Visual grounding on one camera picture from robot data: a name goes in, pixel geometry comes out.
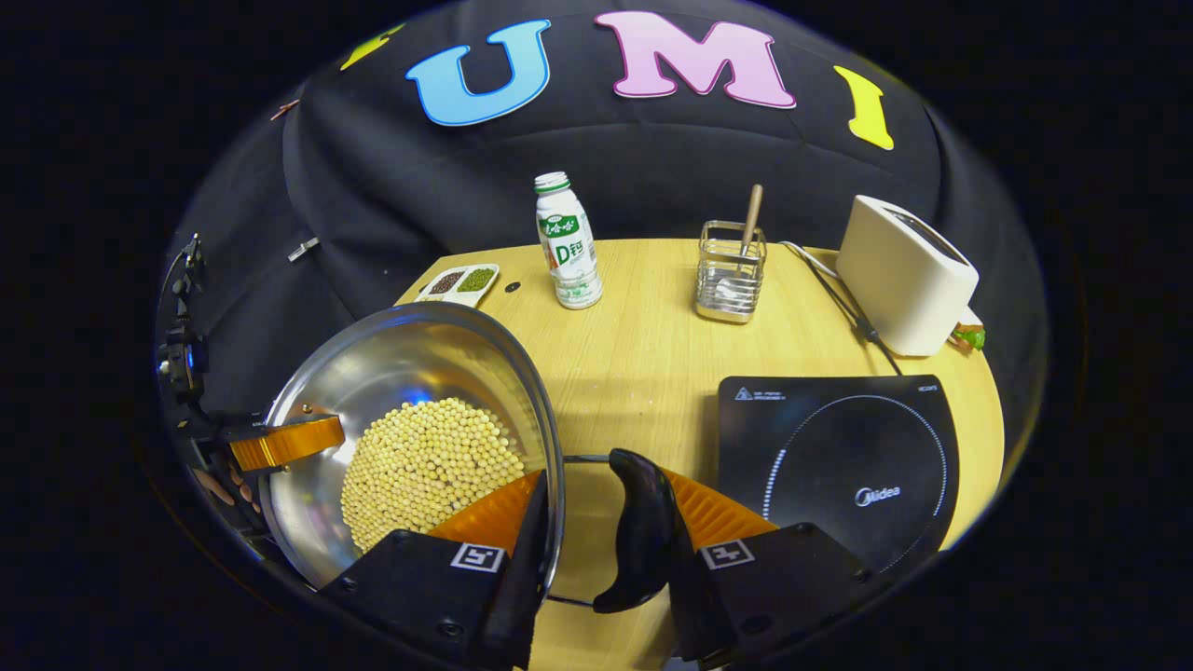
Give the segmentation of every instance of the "wire basket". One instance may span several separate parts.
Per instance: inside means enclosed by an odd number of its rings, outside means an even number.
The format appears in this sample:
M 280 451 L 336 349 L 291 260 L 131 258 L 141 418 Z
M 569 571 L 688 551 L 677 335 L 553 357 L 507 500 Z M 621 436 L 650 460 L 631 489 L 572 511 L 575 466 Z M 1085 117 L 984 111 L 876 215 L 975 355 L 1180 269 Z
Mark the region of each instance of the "wire basket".
M 744 229 L 744 223 L 735 221 L 704 222 L 696 270 L 696 312 L 700 316 L 735 324 L 746 324 L 754 316 L 762 293 L 766 236 L 761 228 L 755 228 L 743 254 Z

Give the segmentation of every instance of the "stainless steel pot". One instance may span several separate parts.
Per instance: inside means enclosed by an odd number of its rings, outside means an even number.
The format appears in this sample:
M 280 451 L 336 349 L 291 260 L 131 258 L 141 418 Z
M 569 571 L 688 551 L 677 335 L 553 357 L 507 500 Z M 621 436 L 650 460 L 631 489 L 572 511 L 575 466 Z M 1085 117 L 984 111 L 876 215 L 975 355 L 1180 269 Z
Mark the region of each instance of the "stainless steel pot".
M 270 426 L 308 412 L 339 415 L 344 426 L 342 445 L 292 462 L 261 484 L 270 530 L 313 587 L 323 587 L 363 554 L 344 522 L 340 493 L 364 430 L 406 401 L 447 396 L 496 412 L 526 470 L 544 469 L 543 593 L 550 590 L 563 542 L 563 456 L 546 390 L 505 327 L 480 310 L 444 302 L 397 306 L 345 328 L 298 368 L 270 408 Z

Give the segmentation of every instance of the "small tray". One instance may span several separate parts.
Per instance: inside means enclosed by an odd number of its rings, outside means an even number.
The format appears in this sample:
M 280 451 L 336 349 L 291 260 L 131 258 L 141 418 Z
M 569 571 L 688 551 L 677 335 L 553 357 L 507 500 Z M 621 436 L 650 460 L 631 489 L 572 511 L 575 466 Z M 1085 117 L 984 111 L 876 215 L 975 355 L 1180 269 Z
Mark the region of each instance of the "small tray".
M 471 275 L 478 270 L 492 270 L 493 275 L 489 276 L 489 281 L 484 283 L 484 287 L 476 289 L 474 291 L 460 291 L 459 288 L 468 281 Z M 440 283 L 450 275 L 459 273 L 451 281 L 451 284 L 446 288 L 439 287 Z M 426 287 L 419 291 L 418 297 L 414 302 L 420 301 L 444 301 L 449 303 L 459 303 L 462 306 L 468 306 L 475 308 L 484 294 L 489 291 L 493 283 L 496 282 L 497 275 L 500 275 L 501 269 L 496 264 L 476 264 L 476 265 L 462 265 L 457 267 L 450 267 L 434 277 Z M 433 293 L 433 289 L 439 288 L 440 291 Z

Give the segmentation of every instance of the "wooden spatula handle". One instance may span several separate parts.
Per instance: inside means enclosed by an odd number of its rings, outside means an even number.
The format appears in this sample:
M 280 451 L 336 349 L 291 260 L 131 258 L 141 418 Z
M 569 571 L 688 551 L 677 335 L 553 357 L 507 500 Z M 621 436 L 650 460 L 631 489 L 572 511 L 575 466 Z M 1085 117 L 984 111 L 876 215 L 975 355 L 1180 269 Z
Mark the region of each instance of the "wooden spatula handle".
M 758 210 L 762 207 L 762 185 L 755 184 L 749 191 L 749 213 L 746 214 L 746 232 L 742 234 L 742 256 L 749 252 L 754 240 L 754 227 L 758 226 Z

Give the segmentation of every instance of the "pile of soybeans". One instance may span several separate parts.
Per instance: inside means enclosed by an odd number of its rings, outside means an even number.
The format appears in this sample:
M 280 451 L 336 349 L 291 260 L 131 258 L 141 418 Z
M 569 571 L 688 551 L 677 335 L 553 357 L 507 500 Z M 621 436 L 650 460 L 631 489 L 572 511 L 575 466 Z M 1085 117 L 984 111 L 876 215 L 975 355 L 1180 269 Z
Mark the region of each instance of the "pile of soybeans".
M 340 506 L 363 552 L 395 529 L 426 534 L 470 503 L 521 478 L 497 417 L 451 398 L 402 404 L 357 441 Z

